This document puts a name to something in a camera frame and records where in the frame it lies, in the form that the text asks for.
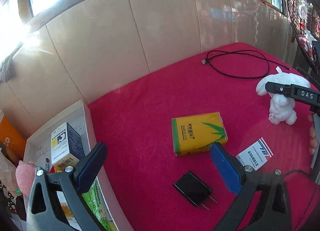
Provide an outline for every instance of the tiled wall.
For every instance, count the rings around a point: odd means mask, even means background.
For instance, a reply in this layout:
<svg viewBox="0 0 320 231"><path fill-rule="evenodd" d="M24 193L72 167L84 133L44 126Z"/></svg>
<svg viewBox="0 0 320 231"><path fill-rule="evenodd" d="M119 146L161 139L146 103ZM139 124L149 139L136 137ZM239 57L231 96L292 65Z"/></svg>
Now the tiled wall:
<svg viewBox="0 0 320 231"><path fill-rule="evenodd" d="M0 108L30 136L79 99L92 102L192 55L244 42L284 56L288 20L256 0L86 0L14 57Z"/></svg>

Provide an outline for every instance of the silver screw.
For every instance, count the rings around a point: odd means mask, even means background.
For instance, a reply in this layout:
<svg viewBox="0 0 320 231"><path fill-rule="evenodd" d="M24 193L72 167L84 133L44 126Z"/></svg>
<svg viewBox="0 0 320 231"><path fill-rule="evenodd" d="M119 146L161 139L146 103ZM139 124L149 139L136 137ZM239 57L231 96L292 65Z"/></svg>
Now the silver screw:
<svg viewBox="0 0 320 231"><path fill-rule="evenodd" d="M37 176L41 176L42 174L43 174L43 170L42 169L37 171Z"/></svg>
<svg viewBox="0 0 320 231"><path fill-rule="evenodd" d="M253 167L251 167L251 166L245 166L245 167L244 167L244 170L245 170L246 172L252 172L252 171L253 171Z"/></svg>
<svg viewBox="0 0 320 231"><path fill-rule="evenodd" d="M276 170L275 170L275 174L278 175L278 176L280 176L280 175L282 174L282 171L279 170L279 169L276 169Z"/></svg>
<svg viewBox="0 0 320 231"><path fill-rule="evenodd" d="M68 166L64 169L65 172L71 172L73 170L72 166Z"/></svg>

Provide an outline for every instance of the metal prong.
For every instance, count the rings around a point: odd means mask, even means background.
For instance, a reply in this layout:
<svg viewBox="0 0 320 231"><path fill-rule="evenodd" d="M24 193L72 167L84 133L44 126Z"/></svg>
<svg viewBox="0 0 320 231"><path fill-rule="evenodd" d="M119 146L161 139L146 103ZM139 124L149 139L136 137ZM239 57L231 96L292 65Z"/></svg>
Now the metal prong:
<svg viewBox="0 0 320 231"><path fill-rule="evenodd" d="M214 202L217 203L217 201L216 201L212 196L209 196L209 198L210 198L212 201L214 201Z"/></svg>
<svg viewBox="0 0 320 231"><path fill-rule="evenodd" d="M207 208L204 204L201 204L201 206L203 206L205 209L210 210L209 208Z"/></svg>

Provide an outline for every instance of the white medicine packet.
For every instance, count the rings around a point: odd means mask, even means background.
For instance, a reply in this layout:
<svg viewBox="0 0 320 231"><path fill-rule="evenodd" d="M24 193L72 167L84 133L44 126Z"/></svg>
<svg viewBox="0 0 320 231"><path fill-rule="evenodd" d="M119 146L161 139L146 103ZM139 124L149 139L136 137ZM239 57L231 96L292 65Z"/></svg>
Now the white medicine packet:
<svg viewBox="0 0 320 231"><path fill-rule="evenodd" d="M251 166L255 170L262 167L271 157L272 151L263 138L257 140L254 144L239 153L236 158L243 166Z"/></svg>

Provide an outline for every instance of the orange bag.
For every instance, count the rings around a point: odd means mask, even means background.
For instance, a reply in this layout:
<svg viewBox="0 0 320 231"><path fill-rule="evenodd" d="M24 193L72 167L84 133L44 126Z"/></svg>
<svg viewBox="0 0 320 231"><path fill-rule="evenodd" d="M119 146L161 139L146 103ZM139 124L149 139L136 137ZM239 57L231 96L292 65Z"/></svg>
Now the orange bag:
<svg viewBox="0 0 320 231"><path fill-rule="evenodd" d="M23 160L27 141L11 125L2 109L0 110L0 141Z"/></svg>

